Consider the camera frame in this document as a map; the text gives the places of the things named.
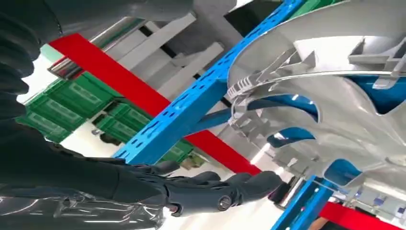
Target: blue steel beam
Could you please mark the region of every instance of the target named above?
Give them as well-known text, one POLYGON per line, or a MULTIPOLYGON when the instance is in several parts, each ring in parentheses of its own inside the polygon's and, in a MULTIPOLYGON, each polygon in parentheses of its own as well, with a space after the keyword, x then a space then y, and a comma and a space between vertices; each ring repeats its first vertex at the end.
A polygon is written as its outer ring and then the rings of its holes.
POLYGON ((333 184, 313 176, 303 185, 271 230, 305 230, 316 219, 321 209, 333 195, 333 184))
POLYGON ((289 19, 304 2, 305 0, 285 0, 121 148, 115 157, 125 158, 130 164, 157 162, 179 139, 192 132, 192 128, 226 94, 228 71, 238 53, 261 34, 289 19))

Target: red metal bar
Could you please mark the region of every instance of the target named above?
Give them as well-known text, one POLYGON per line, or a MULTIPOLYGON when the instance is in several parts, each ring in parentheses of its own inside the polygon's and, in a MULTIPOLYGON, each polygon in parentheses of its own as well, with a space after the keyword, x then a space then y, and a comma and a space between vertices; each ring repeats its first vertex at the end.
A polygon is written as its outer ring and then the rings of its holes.
POLYGON ((378 218, 330 202, 323 208, 320 216, 349 230, 401 230, 378 218))
MULTIPOLYGON (((60 38, 50 45, 151 116, 158 115, 170 104, 165 97, 79 34, 60 38)), ((261 172, 209 131, 190 135, 186 139, 235 173, 261 172)))

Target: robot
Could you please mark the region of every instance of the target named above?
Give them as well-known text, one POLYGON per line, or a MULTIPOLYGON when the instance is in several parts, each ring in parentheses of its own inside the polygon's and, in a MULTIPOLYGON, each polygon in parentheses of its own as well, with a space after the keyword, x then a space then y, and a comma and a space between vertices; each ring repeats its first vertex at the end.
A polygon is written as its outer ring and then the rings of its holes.
POLYGON ((86 158, 45 141, 15 122, 16 101, 28 86, 41 45, 93 25, 137 16, 169 21, 190 11, 192 0, 13 0, 0 9, 0 228, 129 230, 158 228, 163 207, 176 217, 221 212, 266 197, 280 184, 273 172, 166 177, 172 162, 127 165, 86 158))

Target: robotic hand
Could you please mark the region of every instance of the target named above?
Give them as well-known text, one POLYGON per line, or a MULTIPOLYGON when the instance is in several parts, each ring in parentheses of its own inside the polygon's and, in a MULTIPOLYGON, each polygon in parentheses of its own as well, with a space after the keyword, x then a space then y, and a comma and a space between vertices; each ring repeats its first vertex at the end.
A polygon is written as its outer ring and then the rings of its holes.
MULTIPOLYGON (((221 182, 204 172, 192 178, 164 177, 171 163, 130 166, 117 159, 85 158, 50 146, 34 129, 17 124, 25 114, 16 102, 27 93, 21 78, 32 74, 42 44, 118 17, 172 20, 190 10, 192 0, 13 0, 0 9, 0 188, 69 188, 122 203, 167 206, 174 216, 225 211, 260 199, 281 179, 273 172, 237 174, 221 182)), ((13 189, 0 195, 13 196, 13 189)))
MULTIPOLYGON (((54 146, 65 155, 113 165, 121 172, 128 172, 134 180, 145 182, 150 190, 145 197, 139 197, 136 193, 128 197, 117 193, 113 197, 114 200, 166 206, 175 217, 200 212, 226 211, 230 207, 264 198, 282 183, 274 172, 262 172, 256 176, 239 173, 224 182, 220 181, 220 176, 214 172, 203 172, 195 177, 165 177, 164 175, 179 169, 176 162, 164 161, 156 165, 132 166, 126 164, 123 159, 85 158, 60 145, 54 146)), ((119 186, 124 189, 132 187, 130 184, 119 186)))

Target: green storage bin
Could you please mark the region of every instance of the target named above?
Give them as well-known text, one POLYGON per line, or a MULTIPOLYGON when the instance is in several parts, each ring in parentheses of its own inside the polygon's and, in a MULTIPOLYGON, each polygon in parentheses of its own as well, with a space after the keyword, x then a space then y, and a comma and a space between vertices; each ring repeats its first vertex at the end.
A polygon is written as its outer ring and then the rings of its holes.
POLYGON ((96 127, 107 133, 109 136, 124 143, 127 143, 138 132, 108 115, 104 116, 103 119, 97 122, 96 127))
POLYGON ((45 94, 34 97, 26 106, 29 111, 35 112, 67 130, 73 131, 86 121, 86 118, 48 98, 45 94))
POLYGON ((19 117, 16 119, 16 121, 18 123, 36 128, 48 140, 55 143, 60 143, 72 133, 34 112, 28 112, 26 116, 19 117))
POLYGON ((107 113, 135 130, 141 130, 152 120, 144 111, 127 103, 116 103, 107 113))
POLYGON ((74 81, 57 80, 44 94, 85 118, 92 118, 113 99, 83 76, 74 81))
POLYGON ((300 15, 302 15, 302 14, 305 14, 305 13, 309 13, 309 12, 311 12, 311 11, 314 11, 314 10, 318 9, 318 8, 322 8, 322 7, 331 5, 331 4, 333 4, 333 3, 337 3, 337 2, 338 2, 337 0, 307 0, 307 1, 303 4, 303 6, 301 6, 301 7, 290 17, 290 19, 295 18, 295 17, 298 17, 298 16, 300 16, 300 15))
POLYGON ((175 146, 170 148, 160 161, 176 161, 180 163, 189 156, 193 149, 194 147, 192 144, 185 140, 181 140, 176 143, 175 146))

